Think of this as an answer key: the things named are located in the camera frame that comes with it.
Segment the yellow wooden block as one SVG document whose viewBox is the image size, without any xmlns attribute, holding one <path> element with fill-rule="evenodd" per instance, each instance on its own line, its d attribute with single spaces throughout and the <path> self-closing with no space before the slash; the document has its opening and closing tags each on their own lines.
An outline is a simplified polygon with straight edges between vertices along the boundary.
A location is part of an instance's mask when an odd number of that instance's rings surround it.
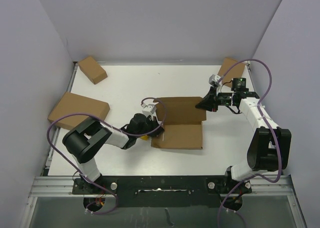
<svg viewBox="0 0 320 228">
<path fill-rule="evenodd" d="M 141 136 L 140 139 L 147 141 L 149 137 L 147 135 Z"/>
</svg>

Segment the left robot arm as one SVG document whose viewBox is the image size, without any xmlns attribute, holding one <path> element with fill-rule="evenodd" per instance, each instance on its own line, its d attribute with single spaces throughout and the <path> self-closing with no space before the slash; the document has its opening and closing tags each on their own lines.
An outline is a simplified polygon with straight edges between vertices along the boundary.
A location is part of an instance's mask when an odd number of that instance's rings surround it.
<svg viewBox="0 0 320 228">
<path fill-rule="evenodd" d="M 158 137 L 163 132 L 163 126 L 155 116 L 145 116 L 142 113 L 135 114 L 129 124 L 120 130 L 107 128 L 98 119 L 88 117 L 68 132 L 62 143 L 76 160 L 85 179 L 84 188 L 90 193 L 97 193 L 101 189 L 102 181 L 95 155 L 104 144 L 127 150 L 135 145 L 138 138 L 144 135 Z"/>
</svg>

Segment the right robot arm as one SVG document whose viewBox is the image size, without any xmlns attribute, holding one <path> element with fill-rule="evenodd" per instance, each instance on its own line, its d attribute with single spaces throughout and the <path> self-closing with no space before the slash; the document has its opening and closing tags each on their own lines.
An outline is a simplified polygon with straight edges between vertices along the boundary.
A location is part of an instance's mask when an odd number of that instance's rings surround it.
<svg viewBox="0 0 320 228">
<path fill-rule="evenodd" d="M 245 160 L 231 166 L 227 170 L 228 176 L 222 180 L 223 188 L 234 192 L 240 187 L 240 181 L 251 176 L 275 171 L 281 174 L 288 165 L 292 134 L 271 119 L 259 95 L 247 88 L 245 78 L 233 78 L 230 92 L 218 90 L 219 80 L 220 76 L 211 76 L 209 92 L 196 108 L 216 112 L 220 106 L 229 110 L 236 107 L 233 113 L 244 115 L 254 131 Z"/>
</svg>

